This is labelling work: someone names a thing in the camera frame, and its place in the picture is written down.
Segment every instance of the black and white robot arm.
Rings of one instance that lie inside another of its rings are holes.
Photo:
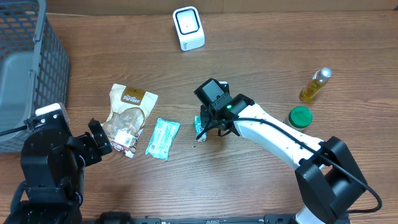
[[[232,98],[226,82],[211,78],[194,93],[203,103],[201,122],[205,129],[201,134],[219,128],[251,139],[295,171],[305,206],[289,223],[334,224],[348,213],[375,212],[381,208],[380,197],[367,185],[342,140],[332,137],[323,141],[298,132],[266,113],[252,99],[242,94]],[[333,168],[323,175],[323,166]],[[378,206],[347,211],[366,190],[376,197]]]

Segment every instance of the blue-gray plastic bin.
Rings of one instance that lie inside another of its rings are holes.
[[[45,0],[0,0],[0,131],[23,126],[37,108],[66,105],[69,58],[45,12]],[[28,136],[0,136],[0,152],[21,151]]]

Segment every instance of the green round object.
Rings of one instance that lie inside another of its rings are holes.
[[[306,128],[312,122],[312,113],[305,106],[297,106],[289,113],[289,122],[293,127]]]

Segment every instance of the teal package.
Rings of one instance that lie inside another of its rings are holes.
[[[158,159],[169,159],[169,151],[175,136],[180,129],[180,124],[159,118],[156,122],[154,133],[150,138],[145,155],[151,154]]]

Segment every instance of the small packet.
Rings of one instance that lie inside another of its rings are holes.
[[[145,120],[155,106],[157,95],[124,85],[114,84],[109,93],[111,112],[102,124],[112,147],[132,158]]]
[[[193,120],[193,125],[195,127],[195,132],[196,132],[196,137],[204,130],[204,128],[201,126],[201,119],[200,116],[195,116],[195,119]],[[206,141],[207,138],[207,133],[203,134],[200,139],[198,139],[198,142],[204,142]]]
[[[167,161],[167,159],[169,159],[170,148],[172,147],[179,128],[179,123],[159,118],[156,122],[154,133],[149,141],[145,155],[149,153],[155,158]]]

